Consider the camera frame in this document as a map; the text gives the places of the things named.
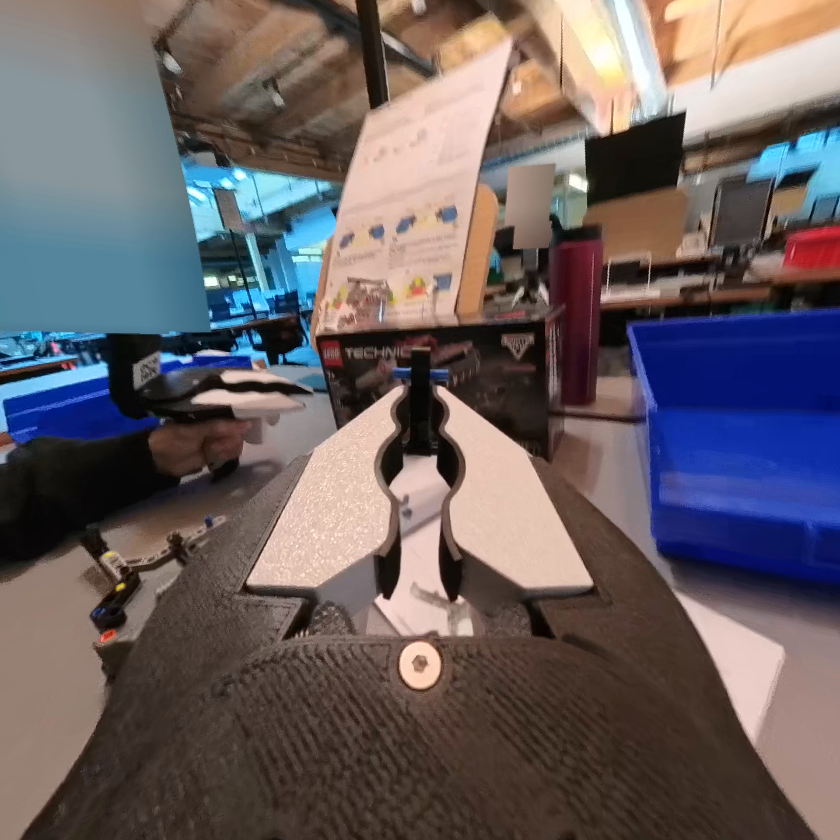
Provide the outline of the person's left hand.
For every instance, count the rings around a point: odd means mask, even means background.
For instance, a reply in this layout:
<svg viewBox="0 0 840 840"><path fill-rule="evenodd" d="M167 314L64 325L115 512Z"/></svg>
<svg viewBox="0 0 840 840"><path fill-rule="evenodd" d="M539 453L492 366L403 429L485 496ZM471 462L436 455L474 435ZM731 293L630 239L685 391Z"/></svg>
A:
<svg viewBox="0 0 840 840"><path fill-rule="evenodd" d="M249 421L234 419L163 423L150 432L148 446L160 475L184 478L238 460L249 429Z"/></svg>

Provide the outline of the red storage bin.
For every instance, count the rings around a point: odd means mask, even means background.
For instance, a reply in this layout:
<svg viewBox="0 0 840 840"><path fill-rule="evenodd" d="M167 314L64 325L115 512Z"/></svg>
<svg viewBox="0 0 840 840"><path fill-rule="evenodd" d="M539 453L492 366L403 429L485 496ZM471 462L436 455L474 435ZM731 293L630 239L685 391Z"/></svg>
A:
<svg viewBox="0 0 840 840"><path fill-rule="evenodd" d="M839 224L793 232L785 242L783 267L788 270L839 267Z"/></svg>

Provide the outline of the black monitor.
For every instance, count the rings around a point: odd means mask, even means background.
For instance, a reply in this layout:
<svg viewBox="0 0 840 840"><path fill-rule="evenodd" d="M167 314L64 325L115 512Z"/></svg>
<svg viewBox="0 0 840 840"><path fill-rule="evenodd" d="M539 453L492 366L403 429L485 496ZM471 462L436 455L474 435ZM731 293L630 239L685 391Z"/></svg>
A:
<svg viewBox="0 0 840 840"><path fill-rule="evenodd" d="M588 207L677 185L686 113L584 141Z"/></svg>

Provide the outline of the cardboard sheet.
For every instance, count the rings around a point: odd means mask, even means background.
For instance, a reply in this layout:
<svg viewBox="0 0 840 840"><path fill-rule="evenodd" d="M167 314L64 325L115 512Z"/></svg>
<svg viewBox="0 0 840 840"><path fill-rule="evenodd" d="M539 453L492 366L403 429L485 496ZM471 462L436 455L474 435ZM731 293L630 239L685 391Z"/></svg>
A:
<svg viewBox="0 0 840 840"><path fill-rule="evenodd" d="M681 186L637 193L589 206L583 225L601 229L605 262L672 259L684 237L689 203Z"/></svg>

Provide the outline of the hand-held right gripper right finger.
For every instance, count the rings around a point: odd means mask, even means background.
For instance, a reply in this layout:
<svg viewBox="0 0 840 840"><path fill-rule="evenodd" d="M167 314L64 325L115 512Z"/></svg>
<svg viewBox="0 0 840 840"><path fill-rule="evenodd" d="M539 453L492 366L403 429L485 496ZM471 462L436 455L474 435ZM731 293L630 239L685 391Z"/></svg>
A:
<svg viewBox="0 0 840 840"><path fill-rule="evenodd" d="M434 388L438 568L451 601L531 602L594 582L528 452L445 388Z"/></svg>

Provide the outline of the nested blue storage bins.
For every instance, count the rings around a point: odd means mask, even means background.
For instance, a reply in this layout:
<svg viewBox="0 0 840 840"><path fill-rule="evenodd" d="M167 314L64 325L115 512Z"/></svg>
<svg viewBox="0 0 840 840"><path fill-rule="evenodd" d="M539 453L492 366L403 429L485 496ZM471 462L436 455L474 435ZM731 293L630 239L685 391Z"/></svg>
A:
<svg viewBox="0 0 840 840"><path fill-rule="evenodd" d="M658 551L838 587L838 309L626 334Z"/></svg>

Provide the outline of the short black toy beam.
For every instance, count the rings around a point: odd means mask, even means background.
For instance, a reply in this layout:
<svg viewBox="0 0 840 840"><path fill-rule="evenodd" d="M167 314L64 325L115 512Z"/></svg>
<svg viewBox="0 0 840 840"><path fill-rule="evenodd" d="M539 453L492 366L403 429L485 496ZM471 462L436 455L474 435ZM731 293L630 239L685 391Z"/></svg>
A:
<svg viewBox="0 0 840 840"><path fill-rule="evenodd" d="M403 434L406 455L429 457L434 451L432 433L432 351L413 348L407 368L407 422Z"/></svg>

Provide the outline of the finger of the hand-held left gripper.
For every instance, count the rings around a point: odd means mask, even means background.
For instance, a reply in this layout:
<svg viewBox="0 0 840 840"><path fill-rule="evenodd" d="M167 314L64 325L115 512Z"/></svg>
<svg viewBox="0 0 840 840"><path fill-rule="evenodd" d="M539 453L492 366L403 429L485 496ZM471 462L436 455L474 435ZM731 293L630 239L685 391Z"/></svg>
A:
<svg viewBox="0 0 840 840"><path fill-rule="evenodd" d="M304 411L304 403L283 392L231 392L213 389L192 397L189 405L194 409L219 409L233 415L280 415Z"/></svg>
<svg viewBox="0 0 840 840"><path fill-rule="evenodd" d="M218 380L222 388L236 393L278 393L284 396L313 393L307 385L264 370L221 370Z"/></svg>

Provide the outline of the blue plastic bin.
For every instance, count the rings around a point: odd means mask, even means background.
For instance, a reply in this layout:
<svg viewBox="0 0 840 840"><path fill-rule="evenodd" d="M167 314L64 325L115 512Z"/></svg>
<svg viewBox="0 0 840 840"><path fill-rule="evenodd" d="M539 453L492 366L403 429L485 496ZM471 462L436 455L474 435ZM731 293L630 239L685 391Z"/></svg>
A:
<svg viewBox="0 0 840 840"><path fill-rule="evenodd" d="M121 414L111 399L106 376L8 397L3 410L7 434L16 445L35 438L102 440L160 424L152 416L135 419Z"/></svg>

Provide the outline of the black toy car set box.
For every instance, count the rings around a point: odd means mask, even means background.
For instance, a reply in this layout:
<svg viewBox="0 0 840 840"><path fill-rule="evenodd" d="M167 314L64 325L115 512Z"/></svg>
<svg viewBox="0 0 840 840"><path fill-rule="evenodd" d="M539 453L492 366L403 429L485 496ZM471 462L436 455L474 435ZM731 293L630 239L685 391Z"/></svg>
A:
<svg viewBox="0 0 840 840"><path fill-rule="evenodd" d="M337 427L399 385L396 370L427 350L448 388L525 448L550 461L563 434L560 409L564 310L521 308L433 323L378 322L313 339Z"/></svg>

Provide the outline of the instruction poster on wooden board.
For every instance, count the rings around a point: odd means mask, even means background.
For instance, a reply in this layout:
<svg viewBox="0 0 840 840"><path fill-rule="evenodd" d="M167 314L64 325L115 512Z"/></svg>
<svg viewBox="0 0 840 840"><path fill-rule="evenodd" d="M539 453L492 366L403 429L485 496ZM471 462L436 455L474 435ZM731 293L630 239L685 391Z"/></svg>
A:
<svg viewBox="0 0 840 840"><path fill-rule="evenodd" d="M455 315L480 165L512 39L369 112L343 185L313 326Z"/></svg>

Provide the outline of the partly built toy chassis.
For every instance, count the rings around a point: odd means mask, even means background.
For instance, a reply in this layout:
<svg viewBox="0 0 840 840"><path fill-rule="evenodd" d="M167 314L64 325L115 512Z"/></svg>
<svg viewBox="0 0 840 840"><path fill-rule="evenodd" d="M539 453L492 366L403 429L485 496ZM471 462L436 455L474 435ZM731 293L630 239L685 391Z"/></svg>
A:
<svg viewBox="0 0 840 840"><path fill-rule="evenodd" d="M111 549L98 528L82 533L81 546L109 582L107 593L89 614L98 634L92 648L108 684L116 679L158 602L227 522L226 516L205 516L192 531L169 533L157 553L132 559Z"/></svg>

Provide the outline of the black pole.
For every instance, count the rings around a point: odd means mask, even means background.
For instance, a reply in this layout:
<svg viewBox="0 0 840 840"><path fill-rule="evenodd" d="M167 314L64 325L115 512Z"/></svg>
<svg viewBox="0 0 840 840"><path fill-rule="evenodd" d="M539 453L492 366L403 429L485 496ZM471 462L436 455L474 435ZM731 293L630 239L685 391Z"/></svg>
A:
<svg viewBox="0 0 840 840"><path fill-rule="evenodd" d="M367 96L370 109L376 110L391 98L379 7L377 1L355 1L355 7Z"/></svg>

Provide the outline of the open instruction booklet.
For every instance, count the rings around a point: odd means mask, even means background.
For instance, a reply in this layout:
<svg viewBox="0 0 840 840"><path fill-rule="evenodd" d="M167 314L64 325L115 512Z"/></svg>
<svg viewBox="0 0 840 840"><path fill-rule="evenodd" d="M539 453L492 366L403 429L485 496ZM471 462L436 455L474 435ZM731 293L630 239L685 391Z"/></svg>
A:
<svg viewBox="0 0 840 840"><path fill-rule="evenodd" d="M400 503L400 579L354 618L373 635L473 636L485 626L462 598L450 602L439 578L440 508L448 490L429 457L410 456L391 484ZM784 664L784 648L731 618L677 594L726 687L743 730L756 745Z"/></svg>

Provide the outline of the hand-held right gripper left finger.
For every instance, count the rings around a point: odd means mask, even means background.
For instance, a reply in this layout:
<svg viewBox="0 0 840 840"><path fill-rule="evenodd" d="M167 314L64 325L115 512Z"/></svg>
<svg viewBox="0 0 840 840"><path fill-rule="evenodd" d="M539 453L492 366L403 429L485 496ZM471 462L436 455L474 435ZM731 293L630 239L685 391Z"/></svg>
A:
<svg viewBox="0 0 840 840"><path fill-rule="evenodd" d="M381 593L378 559L396 549L399 504L382 458L400 434L405 387L383 398L310 453L245 580L254 595L332 603L356 617Z"/></svg>

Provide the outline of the maroon bottle with black lid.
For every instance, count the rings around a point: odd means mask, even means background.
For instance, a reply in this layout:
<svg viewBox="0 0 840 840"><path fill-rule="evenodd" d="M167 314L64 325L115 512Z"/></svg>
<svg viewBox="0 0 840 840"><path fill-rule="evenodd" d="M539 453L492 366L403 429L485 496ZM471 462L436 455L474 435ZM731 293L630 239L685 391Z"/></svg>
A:
<svg viewBox="0 0 840 840"><path fill-rule="evenodd" d="M563 310L561 403L594 402L601 332L603 242L600 225L561 229L549 249L549 299Z"/></svg>

